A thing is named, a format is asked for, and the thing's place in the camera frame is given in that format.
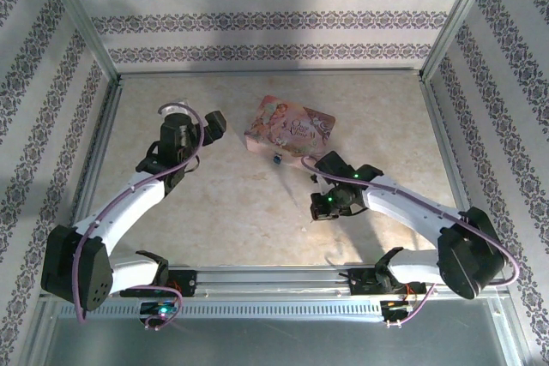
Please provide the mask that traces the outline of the pink illustrated pouch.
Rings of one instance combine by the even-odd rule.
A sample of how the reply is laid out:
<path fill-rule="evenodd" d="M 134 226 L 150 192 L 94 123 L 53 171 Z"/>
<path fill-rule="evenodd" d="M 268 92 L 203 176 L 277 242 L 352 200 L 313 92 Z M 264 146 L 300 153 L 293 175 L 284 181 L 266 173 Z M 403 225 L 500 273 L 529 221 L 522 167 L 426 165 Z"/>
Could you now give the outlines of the pink illustrated pouch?
<path fill-rule="evenodd" d="M 282 165 L 300 168 L 303 157 L 319 159 L 326 153 L 335 123 L 332 115 L 267 95 L 244 132 L 245 145 L 272 161 L 282 153 Z"/>

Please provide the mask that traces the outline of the right controller board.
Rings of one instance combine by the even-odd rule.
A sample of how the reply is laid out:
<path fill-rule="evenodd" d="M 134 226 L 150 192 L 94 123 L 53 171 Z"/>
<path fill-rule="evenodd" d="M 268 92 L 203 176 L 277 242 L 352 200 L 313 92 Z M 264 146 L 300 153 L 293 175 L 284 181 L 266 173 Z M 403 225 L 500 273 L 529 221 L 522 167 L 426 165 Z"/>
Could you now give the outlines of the right controller board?
<path fill-rule="evenodd" d="M 413 311 L 413 305 L 407 301 L 381 301 L 381 308 L 382 311 L 406 311 L 406 312 L 412 312 Z"/>

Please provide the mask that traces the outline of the grey sheet metal panel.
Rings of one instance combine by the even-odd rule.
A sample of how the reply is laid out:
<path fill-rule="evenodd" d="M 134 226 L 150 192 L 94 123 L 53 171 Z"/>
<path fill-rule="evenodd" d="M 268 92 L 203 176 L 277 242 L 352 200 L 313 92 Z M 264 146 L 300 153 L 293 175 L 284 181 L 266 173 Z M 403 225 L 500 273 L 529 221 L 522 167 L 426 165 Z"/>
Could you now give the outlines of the grey sheet metal panel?
<path fill-rule="evenodd" d="M 496 298 L 431 299 L 402 327 L 349 320 L 185 316 L 147 331 L 122 305 L 86 325 L 47 303 L 17 366 L 532 366 Z"/>

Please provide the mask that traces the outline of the aluminium back frame rail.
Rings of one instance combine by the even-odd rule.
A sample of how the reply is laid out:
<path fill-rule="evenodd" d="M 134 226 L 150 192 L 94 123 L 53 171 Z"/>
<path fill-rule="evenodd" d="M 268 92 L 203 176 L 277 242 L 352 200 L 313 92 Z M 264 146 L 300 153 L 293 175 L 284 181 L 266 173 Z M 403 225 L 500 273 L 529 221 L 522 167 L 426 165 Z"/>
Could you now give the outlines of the aluminium back frame rail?
<path fill-rule="evenodd" d="M 134 79 L 162 78 L 214 78 L 214 77 L 270 77 L 270 76 L 307 76 L 307 75 L 415 75 L 419 69 L 291 69 L 291 70 L 218 70 L 218 71 L 160 71 L 121 73 L 123 81 Z"/>

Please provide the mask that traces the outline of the aluminium side frame rail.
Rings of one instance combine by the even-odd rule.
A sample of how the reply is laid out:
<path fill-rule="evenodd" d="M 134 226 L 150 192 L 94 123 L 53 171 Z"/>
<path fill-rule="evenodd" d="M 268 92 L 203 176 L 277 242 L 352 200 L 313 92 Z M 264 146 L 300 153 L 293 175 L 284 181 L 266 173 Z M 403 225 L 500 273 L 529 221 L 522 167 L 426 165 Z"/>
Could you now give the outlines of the aluminium side frame rail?
<path fill-rule="evenodd" d="M 441 154 L 443 166 L 455 204 L 461 210 L 467 210 L 470 207 L 470 201 L 468 199 L 466 188 L 462 184 L 458 164 L 455 161 L 450 139 L 446 133 L 443 119 L 439 113 L 435 96 L 430 86 L 426 84 L 422 78 L 419 78 L 419 86 L 425 101 L 425 107 L 431 121 L 431 126 L 437 141 L 438 150 Z"/>
<path fill-rule="evenodd" d="M 122 78 L 119 77 L 116 81 L 110 81 L 107 86 L 76 187 L 69 217 L 70 226 L 85 219 L 92 208 L 94 193 L 123 91 L 123 84 Z"/>

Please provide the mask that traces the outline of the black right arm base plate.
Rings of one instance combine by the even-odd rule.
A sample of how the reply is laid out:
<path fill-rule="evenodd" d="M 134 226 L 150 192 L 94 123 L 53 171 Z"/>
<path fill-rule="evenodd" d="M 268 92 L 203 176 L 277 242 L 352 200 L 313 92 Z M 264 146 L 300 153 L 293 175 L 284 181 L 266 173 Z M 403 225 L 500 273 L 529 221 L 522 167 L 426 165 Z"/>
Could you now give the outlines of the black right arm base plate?
<path fill-rule="evenodd" d="M 347 270 L 347 281 L 351 294 L 354 295 L 404 295 L 416 296 L 425 294 L 425 283 L 401 283 L 388 269 L 374 267 L 351 268 Z"/>

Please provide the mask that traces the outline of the aluminium front mounting rail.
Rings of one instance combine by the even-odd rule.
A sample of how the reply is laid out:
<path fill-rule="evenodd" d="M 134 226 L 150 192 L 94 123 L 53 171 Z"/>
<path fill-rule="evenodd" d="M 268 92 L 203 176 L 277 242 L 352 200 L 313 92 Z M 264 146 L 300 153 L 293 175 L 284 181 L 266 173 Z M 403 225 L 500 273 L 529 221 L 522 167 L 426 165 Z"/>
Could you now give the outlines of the aluminium front mounting rail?
<path fill-rule="evenodd" d="M 205 268 L 197 271 L 195 295 L 199 296 L 324 296 L 338 293 L 352 296 L 347 281 L 347 270 L 366 267 L 222 267 L 216 270 Z M 79 276 L 81 305 L 93 310 L 112 294 L 130 288 L 179 292 L 164 287 L 168 272 L 194 270 L 189 267 L 169 268 L 165 264 L 155 266 L 149 262 L 123 264 L 115 269 L 89 271 Z M 442 285 L 443 280 L 432 267 L 396 267 L 390 271 L 398 281 Z"/>

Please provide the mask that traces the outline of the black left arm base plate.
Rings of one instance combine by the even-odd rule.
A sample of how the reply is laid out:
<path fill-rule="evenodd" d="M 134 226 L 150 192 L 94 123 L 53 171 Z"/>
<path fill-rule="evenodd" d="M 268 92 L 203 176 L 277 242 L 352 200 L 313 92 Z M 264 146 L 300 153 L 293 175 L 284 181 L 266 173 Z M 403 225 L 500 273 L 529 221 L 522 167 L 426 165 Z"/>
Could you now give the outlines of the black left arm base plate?
<path fill-rule="evenodd" d="M 179 291 L 182 297 L 193 297 L 197 286 L 197 271 L 170 269 L 164 287 Z M 155 286 L 152 290 L 143 288 L 130 288 L 119 292 L 120 297 L 138 298 L 175 298 L 172 291 L 160 290 Z"/>

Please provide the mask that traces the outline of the aluminium frame post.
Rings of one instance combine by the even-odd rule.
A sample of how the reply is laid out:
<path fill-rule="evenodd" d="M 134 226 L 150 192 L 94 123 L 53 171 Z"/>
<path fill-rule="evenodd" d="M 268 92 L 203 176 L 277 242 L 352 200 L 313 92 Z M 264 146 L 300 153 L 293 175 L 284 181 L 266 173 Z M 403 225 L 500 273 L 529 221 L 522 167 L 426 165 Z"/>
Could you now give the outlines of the aluminium frame post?
<path fill-rule="evenodd" d="M 107 49 L 105 48 L 91 18 L 85 10 L 81 0 L 61 0 L 69 13 L 69 16 L 75 27 L 79 30 L 82 37 L 94 55 L 95 60 L 106 73 L 111 81 L 118 81 L 118 73 L 114 62 L 112 61 Z"/>
<path fill-rule="evenodd" d="M 437 70 L 438 65 L 453 42 L 462 23 L 467 18 L 474 2 L 475 0 L 455 0 L 441 32 L 436 37 L 431 51 L 419 71 L 419 78 L 422 82 L 426 83 Z"/>

